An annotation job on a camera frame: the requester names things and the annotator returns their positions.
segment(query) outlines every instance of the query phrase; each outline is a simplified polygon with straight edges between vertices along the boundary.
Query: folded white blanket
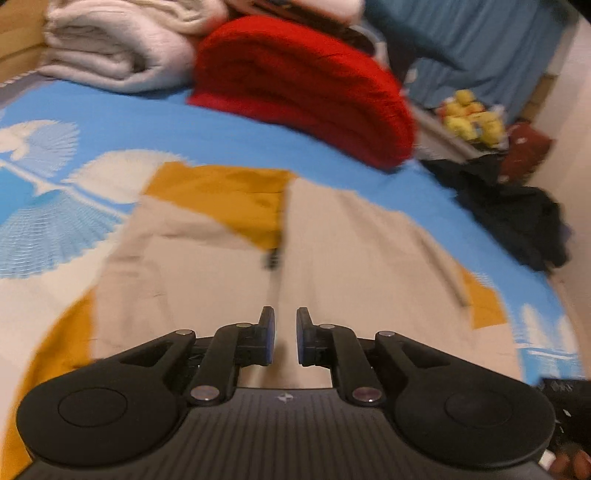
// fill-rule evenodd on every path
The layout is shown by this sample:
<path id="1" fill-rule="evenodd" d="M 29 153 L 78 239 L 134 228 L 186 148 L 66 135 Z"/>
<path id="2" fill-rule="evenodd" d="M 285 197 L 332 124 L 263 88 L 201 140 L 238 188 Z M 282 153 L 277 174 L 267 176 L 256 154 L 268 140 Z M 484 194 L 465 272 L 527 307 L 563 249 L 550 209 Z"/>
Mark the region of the folded white blanket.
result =
<path id="1" fill-rule="evenodd" d="M 79 0 L 50 0 L 48 15 Z M 163 27 L 184 35 L 207 35 L 228 21 L 223 0 L 127 0 Z"/>
<path id="2" fill-rule="evenodd" d="M 122 0 L 80 0 L 50 8 L 50 46 L 39 71 L 119 93 L 181 86 L 191 79 L 194 50 L 182 35 Z"/>

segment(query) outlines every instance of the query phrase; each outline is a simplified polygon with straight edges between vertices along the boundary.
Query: finger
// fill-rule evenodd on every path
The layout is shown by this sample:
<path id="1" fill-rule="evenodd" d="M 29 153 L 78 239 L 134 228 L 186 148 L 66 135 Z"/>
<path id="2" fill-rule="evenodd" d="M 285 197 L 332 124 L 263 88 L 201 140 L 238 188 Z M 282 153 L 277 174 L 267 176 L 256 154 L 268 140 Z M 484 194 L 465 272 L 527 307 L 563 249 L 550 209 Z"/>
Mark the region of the finger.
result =
<path id="1" fill-rule="evenodd" d="M 559 453 L 548 471 L 553 474 L 563 473 L 570 465 L 570 458 L 566 453 Z"/>
<path id="2" fill-rule="evenodd" d="M 591 458 L 584 451 L 579 451 L 573 461 L 574 475 L 577 480 L 591 477 Z"/>

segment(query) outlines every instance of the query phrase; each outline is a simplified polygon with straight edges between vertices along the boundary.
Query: red bag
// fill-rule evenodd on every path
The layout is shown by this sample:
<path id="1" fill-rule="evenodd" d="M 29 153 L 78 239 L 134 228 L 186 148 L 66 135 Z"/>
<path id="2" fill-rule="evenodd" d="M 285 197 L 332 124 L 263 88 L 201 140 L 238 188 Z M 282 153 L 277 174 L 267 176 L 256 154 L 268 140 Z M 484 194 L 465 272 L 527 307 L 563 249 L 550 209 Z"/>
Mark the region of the red bag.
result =
<path id="1" fill-rule="evenodd" d="M 271 17 L 229 22 L 198 47 L 191 105 L 306 132 L 384 170 L 412 155 L 400 84 L 366 54 Z"/>
<path id="2" fill-rule="evenodd" d="M 526 122 L 509 127 L 507 133 L 509 153 L 501 165 L 501 175 L 509 181 L 525 183 L 544 161 L 553 141 Z"/>

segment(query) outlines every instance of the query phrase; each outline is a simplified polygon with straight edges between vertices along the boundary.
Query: white bird pattern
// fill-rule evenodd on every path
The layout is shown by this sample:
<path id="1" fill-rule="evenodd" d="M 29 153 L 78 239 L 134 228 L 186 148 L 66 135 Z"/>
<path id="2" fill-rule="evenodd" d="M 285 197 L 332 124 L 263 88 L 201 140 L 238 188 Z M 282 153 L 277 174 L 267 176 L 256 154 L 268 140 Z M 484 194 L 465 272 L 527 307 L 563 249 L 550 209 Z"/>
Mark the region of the white bird pattern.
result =
<path id="1" fill-rule="evenodd" d="M 0 129 L 0 153 L 33 173 L 50 178 L 76 153 L 75 124 L 33 120 Z"/>
<path id="2" fill-rule="evenodd" d="M 187 162 L 178 155 L 155 150 L 110 151 L 86 163 L 63 182 L 111 202 L 130 204 L 138 201 L 154 173 L 169 161 Z"/>
<path id="3" fill-rule="evenodd" d="M 122 222 L 71 187 L 0 161 L 0 278 L 26 278 L 80 257 Z"/>

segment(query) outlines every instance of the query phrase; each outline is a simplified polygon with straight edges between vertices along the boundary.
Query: bed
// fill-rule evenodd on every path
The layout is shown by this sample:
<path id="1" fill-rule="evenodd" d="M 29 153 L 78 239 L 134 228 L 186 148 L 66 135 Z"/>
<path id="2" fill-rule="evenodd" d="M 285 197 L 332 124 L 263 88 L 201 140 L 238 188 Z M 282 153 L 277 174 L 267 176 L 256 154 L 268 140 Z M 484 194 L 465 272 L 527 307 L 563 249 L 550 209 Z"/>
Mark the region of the bed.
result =
<path id="1" fill-rule="evenodd" d="M 498 292 L 524 381 L 584 377 L 573 328 L 546 277 L 510 257 L 418 161 L 384 174 L 287 128 L 187 106 L 188 90 L 117 95 L 34 74 L 0 93 L 2 421 L 35 347 L 92 286 L 166 161 L 284 168 L 405 212 Z M 52 222 L 61 227 L 48 230 Z"/>

